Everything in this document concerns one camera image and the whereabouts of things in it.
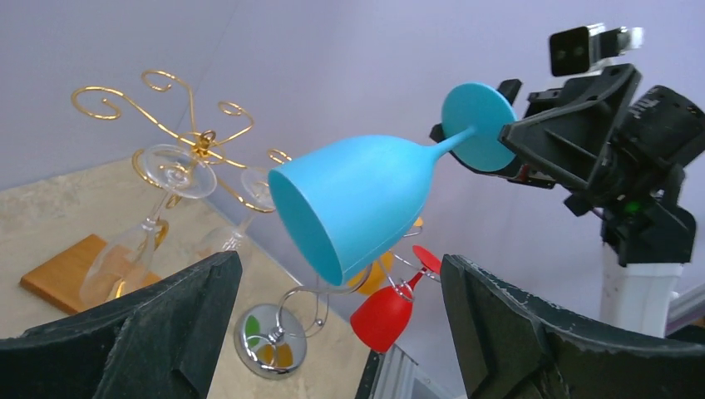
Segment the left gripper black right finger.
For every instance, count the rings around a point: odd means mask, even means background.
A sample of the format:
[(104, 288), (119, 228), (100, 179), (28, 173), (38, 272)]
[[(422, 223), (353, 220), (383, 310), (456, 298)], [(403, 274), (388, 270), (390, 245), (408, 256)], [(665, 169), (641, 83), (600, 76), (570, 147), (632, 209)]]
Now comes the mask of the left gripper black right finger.
[(441, 291), (471, 398), (701, 398), (704, 342), (610, 326), (446, 255)]

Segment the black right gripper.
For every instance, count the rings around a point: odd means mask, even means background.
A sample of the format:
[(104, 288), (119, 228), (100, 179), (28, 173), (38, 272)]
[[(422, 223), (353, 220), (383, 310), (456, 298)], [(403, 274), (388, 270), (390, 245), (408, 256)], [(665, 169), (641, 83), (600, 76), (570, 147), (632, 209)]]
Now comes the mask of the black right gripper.
[(532, 92), (525, 117), (503, 127), (499, 141), (574, 189), (564, 204), (576, 216), (594, 208), (644, 212), (666, 190), (671, 169), (704, 151), (704, 111), (666, 86), (653, 86), (629, 107), (641, 78), (625, 63)]

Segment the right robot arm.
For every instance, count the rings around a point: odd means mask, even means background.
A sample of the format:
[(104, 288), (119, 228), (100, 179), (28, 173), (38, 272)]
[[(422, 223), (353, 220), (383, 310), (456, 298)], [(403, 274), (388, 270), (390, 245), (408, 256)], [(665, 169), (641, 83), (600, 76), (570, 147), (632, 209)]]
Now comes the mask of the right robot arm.
[(561, 186), (575, 215), (601, 220), (599, 318), (654, 337), (667, 334), (673, 289), (692, 260), (694, 216), (678, 202), (685, 169), (704, 150), (704, 113), (656, 85), (639, 95), (632, 64), (605, 66), (533, 92), (522, 118), (517, 79), (467, 82), (441, 106), (430, 137), (457, 138), (468, 170), (541, 189)]

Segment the red wine glass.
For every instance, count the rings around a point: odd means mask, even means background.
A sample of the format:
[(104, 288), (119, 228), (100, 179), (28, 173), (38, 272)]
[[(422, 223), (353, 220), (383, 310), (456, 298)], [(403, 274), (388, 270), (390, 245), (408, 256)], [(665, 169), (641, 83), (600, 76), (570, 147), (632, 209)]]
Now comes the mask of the red wine glass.
[(412, 318), (414, 290), (421, 279), (440, 280), (441, 260), (421, 245), (413, 245), (412, 252), (421, 269), (409, 281), (377, 290), (350, 317), (356, 336), (374, 352), (386, 353), (406, 329)]

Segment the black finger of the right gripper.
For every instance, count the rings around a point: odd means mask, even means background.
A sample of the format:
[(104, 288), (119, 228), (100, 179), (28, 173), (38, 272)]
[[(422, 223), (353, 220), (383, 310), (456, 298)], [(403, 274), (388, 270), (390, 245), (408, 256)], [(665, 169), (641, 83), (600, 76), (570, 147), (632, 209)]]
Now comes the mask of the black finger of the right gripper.
[(555, 180), (533, 169), (500, 143), (502, 128), (517, 121), (512, 108), (522, 82), (505, 80), (497, 88), (466, 82), (452, 88), (441, 106), (441, 121), (431, 128), (436, 143), (473, 127), (472, 137), (450, 151), (468, 170), (502, 178), (511, 183), (552, 189)]

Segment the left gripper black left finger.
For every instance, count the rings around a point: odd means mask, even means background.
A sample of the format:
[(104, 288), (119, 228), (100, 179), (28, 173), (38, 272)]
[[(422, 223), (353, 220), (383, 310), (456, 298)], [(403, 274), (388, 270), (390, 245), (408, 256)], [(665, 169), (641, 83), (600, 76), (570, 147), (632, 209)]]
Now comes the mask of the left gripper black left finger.
[(239, 289), (235, 252), (1, 341), (4, 398), (204, 398)]

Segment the blue wine glass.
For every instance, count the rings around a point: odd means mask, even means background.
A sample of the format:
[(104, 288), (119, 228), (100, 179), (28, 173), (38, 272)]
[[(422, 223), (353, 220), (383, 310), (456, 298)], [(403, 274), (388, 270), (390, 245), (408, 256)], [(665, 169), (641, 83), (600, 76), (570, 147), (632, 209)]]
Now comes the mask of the blue wine glass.
[(275, 167), (268, 181), (279, 218), (316, 274), (343, 285), (411, 228), (438, 160), (475, 133), (434, 145), (354, 136)]

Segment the clear wine glass left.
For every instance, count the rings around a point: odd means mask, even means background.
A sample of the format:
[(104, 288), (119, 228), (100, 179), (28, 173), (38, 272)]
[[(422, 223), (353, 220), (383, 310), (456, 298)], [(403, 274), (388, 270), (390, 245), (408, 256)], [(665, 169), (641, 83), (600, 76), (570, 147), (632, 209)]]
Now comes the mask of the clear wine glass left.
[(160, 217), (167, 205), (177, 198), (204, 198), (217, 186), (205, 159), (177, 145), (147, 148), (135, 157), (134, 166), (164, 194), (139, 224), (119, 234), (97, 255), (79, 290), (79, 299), (88, 308), (142, 288), (154, 253), (169, 232), (169, 223)]

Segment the wooden rack base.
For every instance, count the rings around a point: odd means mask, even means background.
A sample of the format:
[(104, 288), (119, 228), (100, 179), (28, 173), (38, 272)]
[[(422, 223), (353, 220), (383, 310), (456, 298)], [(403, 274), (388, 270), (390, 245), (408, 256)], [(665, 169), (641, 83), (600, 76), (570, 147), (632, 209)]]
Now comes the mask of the wooden rack base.
[(20, 285), (67, 314), (89, 308), (80, 299), (83, 281), (106, 241), (91, 234), (24, 274)]

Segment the orange wine glass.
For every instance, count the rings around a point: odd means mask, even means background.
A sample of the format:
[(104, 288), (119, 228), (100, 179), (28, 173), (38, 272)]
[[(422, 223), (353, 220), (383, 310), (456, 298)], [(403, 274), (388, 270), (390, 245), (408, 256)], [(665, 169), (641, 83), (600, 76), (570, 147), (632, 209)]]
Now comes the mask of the orange wine glass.
[(393, 250), (389, 250), (373, 261), (368, 268), (348, 280), (346, 285), (352, 288), (354, 293), (369, 297), (381, 289), (386, 283), (390, 285), (394, 284), (392, 269), (395, 261), (405, 264), (407, 267), (417, 272), (421, 272), (424, 276), (432, 280), (436, 279), (432, 273), (424, 267), (417, 267), (415, 264), (412, 264), (405, 258), (396, 254)]

